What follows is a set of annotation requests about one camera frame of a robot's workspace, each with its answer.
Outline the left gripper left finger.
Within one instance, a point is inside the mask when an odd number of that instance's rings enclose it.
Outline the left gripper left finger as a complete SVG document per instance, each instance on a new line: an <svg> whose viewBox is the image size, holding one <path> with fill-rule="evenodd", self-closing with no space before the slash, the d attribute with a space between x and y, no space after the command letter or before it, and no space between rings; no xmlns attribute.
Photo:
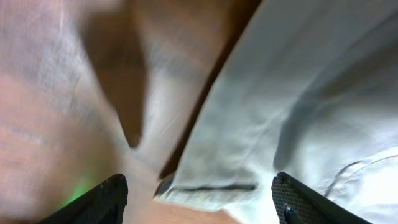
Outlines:
<svg viewBox="0 0 398 224"><path fill-rule="evenodd" d="M122 224L128 186L114 174L38 224Z"/></svg>

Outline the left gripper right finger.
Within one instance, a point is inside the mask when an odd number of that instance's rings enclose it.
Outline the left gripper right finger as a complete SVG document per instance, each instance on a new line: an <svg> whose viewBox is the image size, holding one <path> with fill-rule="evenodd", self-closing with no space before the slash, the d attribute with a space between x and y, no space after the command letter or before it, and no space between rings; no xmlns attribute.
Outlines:
<svg viewBox="0 0 398 224"><path fill-rule="evenodd" d="M271 190L280 224L369 224L285 172L273 178Z"/></svg>

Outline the grey-green cotton shorts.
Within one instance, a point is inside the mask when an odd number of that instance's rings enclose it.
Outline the grey-green cotton shorts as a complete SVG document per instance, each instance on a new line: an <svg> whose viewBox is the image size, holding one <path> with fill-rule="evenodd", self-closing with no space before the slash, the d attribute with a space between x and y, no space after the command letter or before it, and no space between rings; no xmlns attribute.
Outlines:
<svg viewBox="0 0 398 224"><path fill-rule="evenodd" d="M397 222L397 0L261 3L155 199L277 223L278 172Z"/></svg>

